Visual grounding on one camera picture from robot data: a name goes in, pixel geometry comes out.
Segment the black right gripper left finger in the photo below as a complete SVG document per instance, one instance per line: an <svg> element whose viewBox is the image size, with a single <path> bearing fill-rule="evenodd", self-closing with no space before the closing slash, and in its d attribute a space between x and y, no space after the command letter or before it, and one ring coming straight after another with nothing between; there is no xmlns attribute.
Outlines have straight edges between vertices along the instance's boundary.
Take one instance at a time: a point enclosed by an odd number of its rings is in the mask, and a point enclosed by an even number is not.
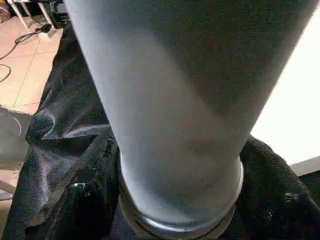
<svg viewBox="0 0 320 240"><path fill-rule="evenodd" d="M99 135L66 173L27 227L29 240L106 240L119 198L120 151Z"/></svg>

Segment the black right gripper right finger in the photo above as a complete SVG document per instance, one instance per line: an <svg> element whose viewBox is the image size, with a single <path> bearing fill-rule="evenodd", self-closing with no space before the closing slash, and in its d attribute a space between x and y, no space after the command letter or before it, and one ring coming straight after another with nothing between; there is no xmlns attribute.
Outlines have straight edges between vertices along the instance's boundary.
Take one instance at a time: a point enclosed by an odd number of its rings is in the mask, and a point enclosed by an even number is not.
<svg viewBox="0 0 320 240"><path fill-rule="evenodd" d="M251 136L241 193L222 240L318 240L320 205L283 158Z"/></svg>

